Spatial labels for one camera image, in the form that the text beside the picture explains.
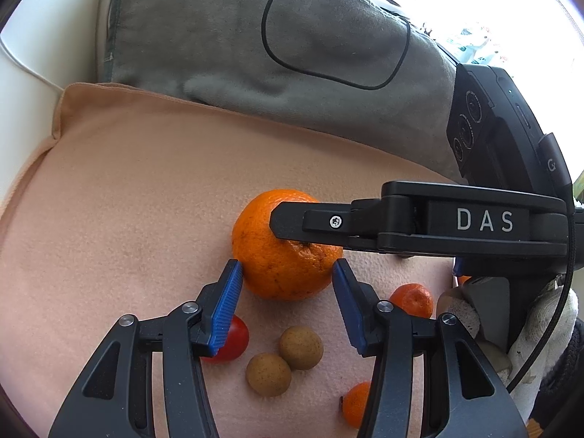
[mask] orange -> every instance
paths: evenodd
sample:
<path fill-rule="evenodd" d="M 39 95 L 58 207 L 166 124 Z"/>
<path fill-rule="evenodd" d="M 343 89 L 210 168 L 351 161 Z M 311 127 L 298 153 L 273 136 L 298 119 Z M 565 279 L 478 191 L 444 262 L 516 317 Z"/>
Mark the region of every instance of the orange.
<path fill-rule="evenodd" d="M 370 382 L 361 382 L 349 390 L 343 397 L 343 404 L 341 406 L 343 417 L 345 417 L 347 423 L 353 428 L 359 428 L 361 426 L 370 388 Z"/>
<path fill-rule="evenodd" d="M 243 265 L 247 288 L 268 300 L 303 300 L 331 282 L 332 265 L 343 248 L 277 239 L 270 214 L 282 201 L 317 203 L 294 189 L 274 189 L 253 199 L 235 221 L 233 257 Z"/>
<path fill-rule="evenodd" d="M 389 297 L 389 301 L 412 316 L 430 318 L 434 311 L 434 301 L 431 293 L 424 285 L 419 283 L 401 285 Z"/>

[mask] camera lens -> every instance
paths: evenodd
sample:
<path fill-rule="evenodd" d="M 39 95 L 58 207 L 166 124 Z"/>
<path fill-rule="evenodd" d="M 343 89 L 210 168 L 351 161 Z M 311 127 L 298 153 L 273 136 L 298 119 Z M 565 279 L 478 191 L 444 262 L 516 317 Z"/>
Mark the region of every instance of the camera lens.
<path fill-rule="evenodd" d="M 462 161 L 464 153 L 462 152 L 462 145 L 460 144 L 460 141 L 458 141 L 458 138 L 455 138 L 452 142 L 452 148 L 454 149 L 454 156 L 456 156 L 456 159 Z"/>
<path fill-rule="evenodd" d="M 461 114 L 458 118 L 458 126 L 460 127 L 460 139 L 462 140 L 462 144 L 468 149 L 471 149 L 472 144 L 474 143 L 474 135 L 468 118 Z"/>
<path fill-rule="evenodd" d="M 483 111 L 481 110 L 481 103 L 478 101 L 478 97 L 474 92 L 466 92 L 466 108 L 468 108 L 468 113 L 471 114 L 472 119 L 475 122 L 480 122 L 483 116 Z"/>

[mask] white cable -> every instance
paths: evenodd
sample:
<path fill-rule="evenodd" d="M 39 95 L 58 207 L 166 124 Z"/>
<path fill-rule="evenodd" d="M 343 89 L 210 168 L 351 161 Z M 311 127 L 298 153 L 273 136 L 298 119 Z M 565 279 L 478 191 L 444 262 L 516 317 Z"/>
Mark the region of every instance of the white cable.
<path fill-rule="evenodd" d="M 0 47 L 4 54 L 7 55 L 7 58 L 19 69 L 23 70 L 24 72 L 30 74 L 31 76 L 35 77 L 36 79 L 40 80 L 44 84 L 54 88 L 59 94 L 62 94 L 64 89 L 57 84 L 51 82 L 47 78 L 43 77 L 41 74 L 35 72 L 30 67 L 26 66 L 23 62 L 21 62 L 11 51 L 6 47 L 4 41 L 2 40 L 2 36 L 0 35 Z"/>

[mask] pink fabric surface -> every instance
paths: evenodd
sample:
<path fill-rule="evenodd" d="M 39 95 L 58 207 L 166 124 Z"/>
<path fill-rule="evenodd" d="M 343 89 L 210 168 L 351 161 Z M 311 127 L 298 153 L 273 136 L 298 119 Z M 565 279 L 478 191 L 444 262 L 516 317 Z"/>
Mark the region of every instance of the pink fabric surface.
<path fill-rule="evenodd" d="M 69 87 L 54 133 L 55 147 L 0 220 L 0 383 L 41 437 L 119 316 L 165 315 L 218 279 L 233 223 L 260 192 L 296 188 L 350 202 L 378 197 L 392 179 L 446 182 L 351 141 L 125 87 Z M 345 256 L 380 297 L 413 281 L 435 299 L 452 286 L 447 258 Z M 339 397 L 370 379 L 373 359 L 349 345 L 332 287 L 294 303 L 244 289 L 236 314 L 250 330 L 247 351 L 204 365 L 221 437 L 354 437 Z M 247 386 L 245 366 L 256 353 L 277 352 L 280 334 L 295 324 L 320 335 L 322 361 L 294 371 L 284 395 L 261 398 Z M 419 433 L 419 366 L 411 436 Z M 159 357 L 153 376 L 165 437 Z"/>

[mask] screw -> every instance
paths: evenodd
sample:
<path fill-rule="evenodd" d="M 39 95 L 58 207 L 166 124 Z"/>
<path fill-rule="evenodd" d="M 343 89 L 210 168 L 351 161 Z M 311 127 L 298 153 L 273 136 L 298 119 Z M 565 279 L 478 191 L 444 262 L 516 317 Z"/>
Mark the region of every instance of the screw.
<path fill-rule="evenodd" d="M 343 219 L 341 219 L 340 215 L 334 215 L 331 217 L 331 220 L 329 220 L 329 224 L 331 224 L 331 227 L 333 229 L 338 229 L 339 227 L 341 227 L 342 223 Z"/>
<path fill-rule="evenodd" d="M 181 309 L 183 310 L 183 313 L 187 314 L 196 313 L 199 309 L 199 305 L 196 304 L 194 301 L 187 301 Z"/>
<path fill-rule="evenodd" d="M 448 326 L 452 326 L 453 324 L 456 324 L 456 316 L 452 313 L 444 313 L 442 315 L 442 322 Z"/>
<path fill-rule="evenodd" d="M 134 315 L 123 315 L 120 319 L 118 319 L 118 324 L 120 326 L 131 326 L 134 324 Z"/>
<path fill-rule="evenodd" d="M 382 313 L 390 313 L 391 311 L 393 311 L 393 305 L 389 301 L 382 300 L 379 303 L 377 303 L 377 309 Z"/>

